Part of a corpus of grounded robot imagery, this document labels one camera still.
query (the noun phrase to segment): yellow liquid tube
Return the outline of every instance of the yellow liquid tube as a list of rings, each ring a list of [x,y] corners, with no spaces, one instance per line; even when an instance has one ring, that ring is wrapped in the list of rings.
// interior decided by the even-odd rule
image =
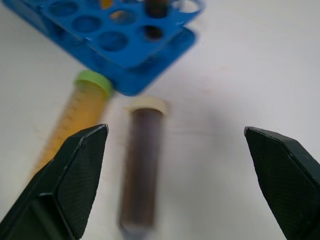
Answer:
[[[77,76],[75,90],[36,163],[32,177],[54,158],[68,137],[98,123],[112,92],[112,84],[99,73],[84,70]]]

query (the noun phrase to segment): blue test tube rack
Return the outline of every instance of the blue test tube rack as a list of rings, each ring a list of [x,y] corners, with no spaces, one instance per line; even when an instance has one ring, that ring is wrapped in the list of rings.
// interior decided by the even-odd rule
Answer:
[[[167,16],[151,18],[142,0],[3,0],[40,32],[89,69],[106,76],[127,96],[141,92],[195,42],[184,27],[204,8],[182,12],[185,0],[173,0]],[[155,36],[146,36],[146,26]]]

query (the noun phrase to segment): white table surface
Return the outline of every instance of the white table surface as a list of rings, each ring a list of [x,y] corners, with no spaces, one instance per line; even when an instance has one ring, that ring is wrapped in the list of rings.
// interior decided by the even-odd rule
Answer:
[[[284,240],[259,188],[245,126],[297,139],[320,159],[320,1],[208,0],[195,47],[145,94],[170,103],[154,240]],[[85,67],[0,6],[0,219],[32,171]],[[132,98],[116,94],[84,240],[120,240]]]

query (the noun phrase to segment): green cap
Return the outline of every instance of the green cap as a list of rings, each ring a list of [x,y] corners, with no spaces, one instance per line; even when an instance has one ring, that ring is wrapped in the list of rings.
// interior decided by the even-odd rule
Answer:
[[[104,91],[107,98],[110,97],[114,91],[112,83],[103,75],[95,71],[83,70],[80,72],[75,79],[75,84],[81,82],[89,82],[99,86]]]

